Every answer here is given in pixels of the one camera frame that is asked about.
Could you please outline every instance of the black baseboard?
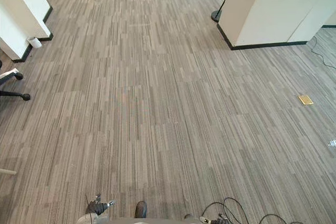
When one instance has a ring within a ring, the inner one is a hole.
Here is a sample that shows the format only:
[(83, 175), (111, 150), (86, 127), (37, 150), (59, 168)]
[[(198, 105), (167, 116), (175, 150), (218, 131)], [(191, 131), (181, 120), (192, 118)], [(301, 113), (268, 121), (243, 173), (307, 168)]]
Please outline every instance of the black baseboard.
[(33, 46), (31, 44), (28, 45), (28, 47), (26, 48), (25, 52), (22, 55), (21, 59), (18, 60), (12, 60), (14, 63), (19, 63), (19, 62), (25, 62), (30, 51), (32, 50)]
[(43, 22), (44, 22), (44, 23), (47, 21), (47, 19), (48, 19), (49, 16), (50, 16), (50, 13), (51, 13), (52, 11), (53, 11), (53, 7), (50, 6), (50, 7), (49, 7), (49, 10), (47, 11), (46, 15), (45, 15), (44, 18), (43, 18)]
[(304, 45), (307, 43), (307, 41), (295, 41), (295, 42), (279, 42), (279, 43), (233, 46), (230, 40), (226, 37), (224, 31), (222, 30), (219, 24), (217, 24), (217, 28), (231, 50), (244, 50), (244, 49), (261, 48), (261, 47), (294, 46), (294, 45)]
[(336, 28), (336, 25), (323, 25), (322, 28)]
[(49, 37), (47, 38), (38, 38), (39, 41), (50, 41), (54, 37), (53, 33), (50, 33)]

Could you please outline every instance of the power cord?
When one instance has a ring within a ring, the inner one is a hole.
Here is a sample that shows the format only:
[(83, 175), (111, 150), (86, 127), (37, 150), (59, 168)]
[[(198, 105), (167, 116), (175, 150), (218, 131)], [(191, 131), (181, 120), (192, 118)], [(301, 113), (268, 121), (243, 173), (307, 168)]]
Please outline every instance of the power cord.
[[(232, 198), (232, 197), (226, 197), (226, 198), (224, 199), (223, 203), (221, 203), (221, 202), (217, 202), (217, 201), (216, 201), (216, 202), (212, 202), (211, 204), (207, 205), (206, 208), (204, 209), (204, 211), (202, 212), (202, 216), (204, 216), (205, 212), (207, 211), (207, 209), (208, 209), (210, 206), (212, 206), (212, 205), (214, 205), (214, 204), (220, 204), (220, 205), (223, 206), (224, 215), (225, 215), (225, 217), (228, 219), (229, 223), (231, 223), (231, 224), (235, 224), (235, 223), (229, 218), (229, 215), (227, 214), (227, 211), (232, 215), (232, 217), (235, 219), (235, 221), (236, 221), (237, 223), (242, 224), (240, 221), (237, 220), (236, 216), (232, 213), (232, 211), (226, 206), (225, 202), (228, 201), (228, 200), (233, 200), (235, 203), (238, 204), (238, 206), (241, 208), (241, 210), (242, 210), (243, 213), (244, 213), (244, 217), (245, 217), (245, 219), (246, 219), (246, 223), (249, 224), (243, 206), (239, 203), (238, 200), (236, 200), (235, 198)], [(260, 220), (259, 224), (261, 224), (263, 220), (265, 220), (266, 218), (268, 218), (268, 217), (270, 217), (270, 216), (277, 217), (277, 218), (280, 219), (284, 224), (287, 224), (287, 223), (285, 222), (284, 219), (282, 219), (279, 215), (276, 215), (276, 214), (267, 214), (267, 215), (264, 215), (264, 216), (262, 217), (262, 219)], [(302, 222), (299, 222), (299, 221), (293, 221), (293, 222), (291, 222), (290, 224), (303, 224), (303, 223), (302, 223)]]
[(333, 68), (333, 69), (336, 69), (336, 67), (331, 66), (331, 65), (328, 65), (328, 64), (325, 63), (323, 55), (318, 54), (317, 52), (314, 52), (314, 51), (313, 51), (314, 48), (315, 48), (315, 46), (316, 46), (316, 44), (317, 44), (317, 38), (316, 38), (315, 36), (314, 36), (314, 38), (315, 38), (315, 44), (314, 44), (314, 46), (313, 46), (312, 48), (310, 48), (310, 51), (311, 51), (313, 54), (319, 55), (319, 56), (322, 58), (323, 65), (325, 65), (325, 66), (327, 66), (327, 67), (330, 67), (330, 68)]

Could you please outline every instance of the white cup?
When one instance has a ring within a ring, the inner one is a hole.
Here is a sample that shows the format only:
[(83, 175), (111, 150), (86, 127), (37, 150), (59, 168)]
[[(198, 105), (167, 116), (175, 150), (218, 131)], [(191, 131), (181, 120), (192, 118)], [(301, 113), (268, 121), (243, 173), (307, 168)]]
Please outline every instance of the white cup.
[(34, 47), (34, 48), (39, 48), (42, 46), (41, 42), (38, 40), (38, 38), (35, 37), (29, 37), (28, 42)]

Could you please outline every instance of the chair leg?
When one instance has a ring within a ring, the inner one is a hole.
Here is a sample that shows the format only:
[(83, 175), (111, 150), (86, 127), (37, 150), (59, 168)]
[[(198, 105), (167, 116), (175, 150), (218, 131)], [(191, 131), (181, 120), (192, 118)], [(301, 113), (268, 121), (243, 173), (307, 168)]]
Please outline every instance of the chair leg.
[(0, 97), (21, 97), (25, 101), (28, 101), (30, 99), (29, 94), (21, 94), (21, 93), (8, 92), (8, 91), (0, 91)]

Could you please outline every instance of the black stand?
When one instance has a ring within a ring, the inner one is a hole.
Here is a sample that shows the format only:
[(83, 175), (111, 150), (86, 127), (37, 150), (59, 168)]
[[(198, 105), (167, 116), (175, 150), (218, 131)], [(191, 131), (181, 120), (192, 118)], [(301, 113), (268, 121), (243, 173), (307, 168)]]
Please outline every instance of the black stand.
[(223, 1), (219, 10), (215, 10), (214, 12), (211, 13), (211, 19), (216, 23), (218, 23), (220, 15), (222, 14), (222, 7), (223, 7), (224, 3), (225, 3), (225, 0)]

